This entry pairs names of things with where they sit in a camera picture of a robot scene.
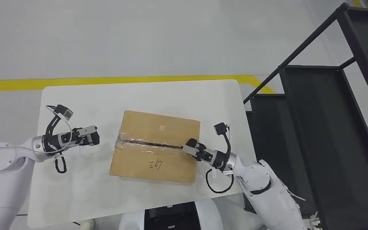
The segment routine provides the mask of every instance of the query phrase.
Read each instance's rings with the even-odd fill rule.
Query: yellow floor line
[[[249,84],[253,87],[261,83],[253,75],[219,75],[219,76],[117,76],[104,78],[57,78],[57,79],[23,79],[0,80],[0,91],[12,90],[42,90],[47,86],[74,86],[74,85],[100,85],[116,83],[141,83],[141,82],[177,82],[177,81],[202,81],[234,79],[239,84]],[[275,93],[265,86],[262,93]]]
[[[352,0],[352,4],[355,7],[362,7],[362,4],[361,4],[360,0]]]

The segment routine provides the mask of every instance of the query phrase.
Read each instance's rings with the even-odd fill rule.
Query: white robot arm
[[[243,193],[270,230],[306,230],[298,204],[271,167],[264,160],[244,166],[240,158],[230,152],[226,125],[220,123],[214,127],[218,135],[224,135],[228,144],[227,153],[208,149],[195,139],[190,139],[183,146],[183,151],[224,174],[233,174],[232,177],[235,176]]]
[[[8,230],[22,207],[32,180],[35,162],[60,156],[69,148],[79,145],[99,144],[96,126],[74,128],[70,132],[53,135],[53,129],[60,120],[67,121],[73,112],[58,105],[50,106],[55,117],[47,127],[46,134],[29,139],[21,146],[11,146],[0,143],[0,229]],[[55,167],[59,173],[67,171],[64,157],[64,167],[59,169],[55,158]]]

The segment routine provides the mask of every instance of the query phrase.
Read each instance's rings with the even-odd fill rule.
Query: metal frame
[[[269,81],[271,81],[281,69],[285,68],[293,59],[295,59],[312,41],[314,41],[319,35],[321,35],[334,21],[338,20],[340,27],[345,35],[347,42],[354,54],[354,57],[347,60],[339,66],[340,69],[344,69],[347,66],[353,64],[355,61],[359,64],[359,68],[368,83],[368,51],[362,48],[363,41],[359,39],[356,30],[353,27],[352,21],[349,18],[347,11],[349,9],[359,10],[367,12],[367,9],[360,9],[356,7],[350,7],[346,2],[342,3],[298,48],[295,49],[253,92],[247,96],[243,103],[247,103],[251,97],[258,93]]]

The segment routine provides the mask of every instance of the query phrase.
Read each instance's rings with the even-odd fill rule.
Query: black cable
[[[58,171],[58,173],[61,173],[61,174],[67,172],[67,163],[65,162],[64,156],[62,156],[62,161],[63,161],[63,168],[64,168],[63,171],[61,171],[59,169],[58,159],[57,158],[55,159],[55,168],[56,168],[56,171]]]
[[[231,152],[230,141],[229,141],[229,139],[228,139],[228,136],[226,136],[226,133],[224,133],[223,135],[224,135],[224,138],[225,138],[226,144],[227,144],[227,146],[228,146],[228,149],[226,150],[226,154],[230,154],[230,152]]]
[[[215,191],[215,190],[211,187],[211,185],[209,185],[209,182],[208,182],[208,174],[209,174],[211,171],[212,171],[212,168],[206,172],[206,183],[207,183],[208,188],[209,188],[212,192],[217,193],[217,194],[219,194],[219,193],[226,193],[227,191],[229,191],[229,190],[231,189],[232,185],[234,184],[234,174],[231,174],[231,184],[230,184],[230,186],[229,186],[227,189],[225,189],[225,190],[223,190],[223,191]]]

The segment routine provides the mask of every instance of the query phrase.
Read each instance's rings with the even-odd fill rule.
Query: white table
[[[255,161],[235,80],[47,87],[41,99],[38,135],[44,134],[53,117],[45,105],[57,104],[74,112],[72,127],[96,125],[101,142],[65,152],[66,174],[58,174],[52,160],[36,164],[28,216],[28,224],[33,228],[240,192],[234,184],[224,194],[212,193],[205,183],[209,169],[205,163],[197,164],[196,181],[190,185],[110,176],[114,143],[125,110],[199,120],[200,142],[223,151],[226,143],[215,134],[213,125],[225,122],[231,126],[232,152],[244,162]],[[65,131],[67,127],[61,122],[54,132]],[[230,183],[220,173],[209,180],[217,190]]]

